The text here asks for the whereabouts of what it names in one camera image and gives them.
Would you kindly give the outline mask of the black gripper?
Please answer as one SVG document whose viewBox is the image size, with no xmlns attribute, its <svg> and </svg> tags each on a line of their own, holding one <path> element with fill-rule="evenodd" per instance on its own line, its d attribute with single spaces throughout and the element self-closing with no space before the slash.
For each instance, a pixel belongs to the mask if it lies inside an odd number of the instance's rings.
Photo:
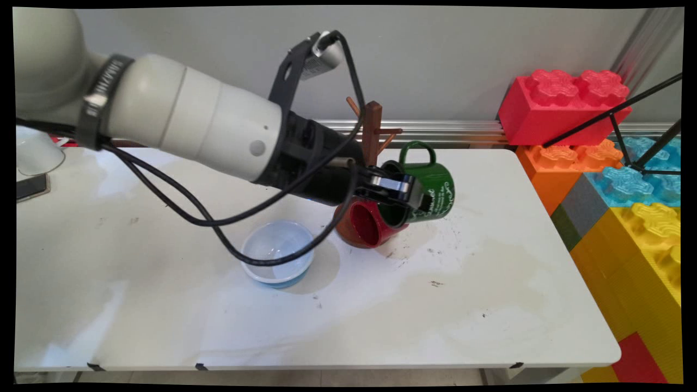
<svg viewBox="0 0 697 392">
<path fill-rule="evenodd" d="M 289 112 L 267 167 L 256 184 L 286 189 L 307 169 L 316 166 L 339 144 L 348 139 L 338 131 Z M 379 204 L 426 212 L 431 196 L 415 176 L 406 174 L 399 163 L 370 166 L 371 174 L 361 174 L 356 196 Z M 291 194 L 316 203 L 338 206 L 343 203 L 350 174 L 344 167 L 324 167 L 299 185 Z"/>
</svg>

